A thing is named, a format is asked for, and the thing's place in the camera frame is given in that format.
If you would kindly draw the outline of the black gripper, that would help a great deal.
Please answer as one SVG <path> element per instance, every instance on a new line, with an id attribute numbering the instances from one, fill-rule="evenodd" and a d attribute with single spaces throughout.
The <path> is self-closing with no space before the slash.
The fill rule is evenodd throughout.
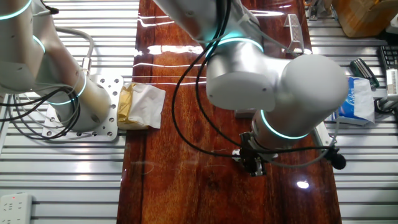
<path id="1" fill-rule="evenodd" d="M 251 132 L 241 133 L 240 153 L 244 162 L 244 169 L 250 176 L 266 175 L 264 162 L 271 160 L 271 152 L 260 147 L 254 140 Z"/>

